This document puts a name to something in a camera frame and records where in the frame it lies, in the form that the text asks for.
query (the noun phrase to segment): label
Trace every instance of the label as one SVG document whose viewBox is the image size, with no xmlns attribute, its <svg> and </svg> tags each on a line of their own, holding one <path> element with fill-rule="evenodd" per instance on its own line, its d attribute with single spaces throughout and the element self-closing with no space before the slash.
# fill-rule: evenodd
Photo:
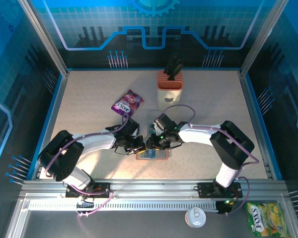
<svg viewBox="0 0 298 238">
<path fill-rule="evenodd" d="M 250 209 L 252 210 L 252 216 L 255 224 L 255 231 L 263 232 L 264 231 L 264 224 L 262 222 L 262 218 L 259 213 L 259 208 L 257 206 L 251 205 Z"/>
<path fill-rule="evenodd" d="M 126 113 L 130 112 L 130 108 L 126 104 L 124 104 L 124 103 L 117 102 L 115 104 L 115 106 L 119 107 L 119 109 L 123 110 Z"/>
</svg>

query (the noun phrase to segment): blue edge trim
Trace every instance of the blue edge trim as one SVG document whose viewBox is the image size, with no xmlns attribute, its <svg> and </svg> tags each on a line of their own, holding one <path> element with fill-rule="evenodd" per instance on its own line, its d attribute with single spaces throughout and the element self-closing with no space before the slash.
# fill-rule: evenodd
<svg viewBox="0 0 298 238">
<path fill-rule="evenodd" d="M 266 145 L 267 145 L 267 148 L 268 148 L 268 152 L 270 154 L 270 158 L 271 158 L 271 161 L 272 161 L 272 164 L 273 164 L 273 168 L 271 168 L 271 169 L 273 169 L 275 171 L 277 180 L 283 180 L 282 174 L 280 173 L 279 166 L 278 166 L 278 163 L 277 163 L 277 160 L 276 160 L 276 156 L 275 156 L 275 153 L 274 153 L 274 150 L 273 150 L 273 146 L 272 146 L 272 143 L 270 142 L 269 135 L 268 135 L 265 123 L 264 123 L 264 119 L 263 119 L 263 116 L 260 112 L 259 105 L 258 105 L 258 102 L 257 102 L 257 98 L 256 98 L 256 95 L 255 95 L 255 92 L 254 92 L 254 88 L 253 88 L 253 85 L 250 81 L 248 73 L 246 74 L 246 80 L 247 80 L 247 84 L 248 84 L 248 87 L 249 87 L 249 91 L 251 93 L 252 100 L 253 100 L 254 105 L 255 105 L 256 113 L 257 113 L 258 118 L 259 118 L 260 126 L 262 127 L 262 130 L 263 130 L 263 133 L 264 133 L 264 137 L 265 137 Z"/>
<path fill-rule="evenodd" d="M 157 69 L 162 69 L 162 68 L 129 68 L 128 70 L 157 70 Z M 187 68 L 187 69 L 192 69 L 192 70 L 197 70 L 197 69 L 199 69 L 199 70 L 215 70 L 215 69 L 211 69 L 211 68 L 210 69 Z M 95 68 L 69 68 L 68 70 L 69 71 L 72 71 L 72 70 L 76 70 L 76 71 L 94 70 L 94 71 L 97 71 L 97 70 L 112 70 L 112 69 L 105 69 L 105 68 L 104 69 L 101 69 L 101 68 L 99 68 L 99 69 L 95 69 Z M 216 69 L 216 70 L 240 70 L 240 68 L 220 68 L 220 69 Z M 62 76 L 60 75 L 58 83 L 56 85 L 56 89 L 54 91 L 54 95 L 53 95 L 53 98 L 52 98 L 48 113 L 46 115 L 46 119 L 45 119 L 45 122 L 44 122 L 44 125 L 43 125 L 43 128 L 42 128 L 42 132 L 41 132 L 41 135 L 40 135 L 36 150 L 35 150 L 35 153 L 34 153 L 34 156 L 33 156 L 33 161 L 32 161 L 32 164 L 31 164 L 31 167 L 30 167 L 30 170 L 29 170 L 29 174 L 27 176 L 27 180 L 30 180 L 32 178 L 33 173 L 34 173 L 35 165 L 37 163 L 37 157 L 40 153 L 40 149 L 41 149 L 41 146 L 42 146 L 42 143 L 43 143 L 44 135 L 46 133 L 47 126 L 49 124 L 49 120 L 50 120 L 52 110 L 53 110 L 53 107 L 54 107 L 54 104 L 55 104 L 56 96 L 57 96 L 57 93 L 58 93 L 59 88 L 60 88 L 61 80 L 62 80 Z M 246 74 L 246 80 L 247 80 L 247 84 L 248 84 L 249 89 L 250 89 L 252 100 L 253 100 L 254 105 L 255 105 L 256 113 L 258 114 L 260 126 L 262 127 L 262 130 L 263 130 L 263 133 L 264 133 L 264 137 L 265 137 L 267 147 L 268 147 L 268 152 L 270 154 L 270 158 L 271 158 L 271 161 L 272 161 L 272 164 L 273 164 L 273 168 L 271 168 L 271 169 L 273 169 L 275 171 L 277 180 L 283 180 L 282 174 L 280 173 L 280 170 L 279 170 L 279 167 L 278 167 L 278 163 L 277 163 L 276 156 L 275 156 L 275 153 L 274 153 L 274 150 L 273 150 L 273 146 L 272 146 L 271 141 L 269 139 L 268 132 L 267 132 L 267 129 L 266 129 L 266 126 L 265 126 L 265 123 L 264 123 L 264 119 L 262 117 L 262 114 L 260 113 L 260 109 L 259 109 L 259 106 L 258 106 L 258 103 L 257 103 L 257 100 L 256 100 L 256 95 L 255 95 L 255 92 L 254 92 L 254 89 L 253 89 L 253 86 L 251 84 L 251 81 L 250 81 L 250 78 L 249 78 L 248 74 Z"/>
<path fill-rule="evenodd" d="M 54 90 L 54 94 L 53 94 L 53 97 L 52 97 L 52 100 L 51 100 L 51 103 L 50 103 L 50 107 L 49 107 L 48 113 L 46 115 L 46 118 L 45 118 L 45 121 L 44 121 L 44 124 L 43 124 L 41 135 L 40 135 L 38 144 L 37 144 L 36 149 L 35 149 L 35 152 L 34 152 L 33 160 L 32 160 L 32 163 L 31 163 L 31 167 L 29 169 L 28 176 L 26 177 L 26 180 L 31 180 L 32 179 L 32 176 L 33 176 L 33 173 L 34 173 L 34 169 L 35 169 L 36 163 L 38 162 L 37 161 L 37 158 L 38 158 L 38 156 L 40 154 L 40 150 L 41 150 L 41 146 L 42 146 L 42 143 L 43 143 L 43 139 L 44 139 L 46 130 L 48 128 L 50 117 L 51 117 L 51 114 L 52 114 L 52 111 L 53 111 L 53 107 L 54 107 L 54 104 L 55 104 L 56 96 L 57 96 L 57 94 L 59 92 L 59 89 L 60 89 L 62 78 L 63 77 L 60 74 L 59 79 L 58 79 L 58 83 L 56 84 L 56 87 L 55 87 L 55 90 Z"/>
</svg>

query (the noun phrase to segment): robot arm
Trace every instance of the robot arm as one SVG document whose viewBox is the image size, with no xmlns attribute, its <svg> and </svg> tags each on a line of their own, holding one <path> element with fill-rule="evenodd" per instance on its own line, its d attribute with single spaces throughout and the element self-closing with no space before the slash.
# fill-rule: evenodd
<svg viewBox="0 0 298 238">
<path fill-rule="evenodd" d="M 138 123 L 128 119 L 125 126 L 117 131 L 116 128 L 119 126 L 107 127 L 99 133 L 87 135 L 72 135 L 62 130 L 40 153 L 38 161 L 44 168 L 48 168 L 51 160 L 66 144 L 81 137 L 82 139 L 64 150 L 46 172 L 56 181 L 64 181 L 79 190 L 94 191 L 94 180 L 76 166 L 81 155 L 101 149 L 115 149 L 116 151 L 118 147 L 123 147 L 126 155 L 131 155 L 146 149 L 143 137 L 138 136 Z"/>
<path fill-rule="evenodd" d="M 156 134 L 150 135 L 147 141 L 148 149 L 170 149 L 188 142 L 207 144 L 214 147 L 223 162 L 214 181 L 215 190 L 219 193 L 232 184 L 248 157 L 236 144 L 232 143 L 228 137 L 219 131 L 226 131 L 247 151 L 251 152 L 254 149 L 253 142 L 230 121 L 213 126 L 192 125 L 187 122 L 176 124 L 166 114 L 162 114 L 154 120 L 153 126 Z M 178 145 L 172 147 L 172 142 L 177 142 Z"/>
</svg>

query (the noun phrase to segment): yellow snack bag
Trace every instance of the yellow snack bag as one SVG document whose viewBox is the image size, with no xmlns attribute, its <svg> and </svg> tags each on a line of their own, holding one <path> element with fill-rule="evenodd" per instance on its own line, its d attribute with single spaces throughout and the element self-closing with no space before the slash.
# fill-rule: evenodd
<svg viewBox="0 0 298 238">
<path fill-rule="evenodd" d="M 248 226 L 254 236 L 291 238 L 280 204 L 247 202 L 245 209 L 248 213 Z"/>
</svg>

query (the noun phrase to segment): blue glass wall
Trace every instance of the blue glass wall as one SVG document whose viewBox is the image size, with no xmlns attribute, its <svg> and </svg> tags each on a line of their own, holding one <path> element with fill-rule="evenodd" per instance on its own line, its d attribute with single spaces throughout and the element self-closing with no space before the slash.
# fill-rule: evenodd
<svg viewBox="0 0 298 238">
<path fill-rule="evenodd" d="M 249 76 L 282 177 L 298 190 L 298 0 L 288 2 Z"/>
<path fill-rule="evenodd" d="M 58 77 L 18 2 L 0 1 L 0 237 L 28 172 L 12 156 L 32 161 Z"/>
<path fill-rule="evenodd" d="M 274 1 L 33 1 L 69 68 L 241 67 Z"/>
</svg>

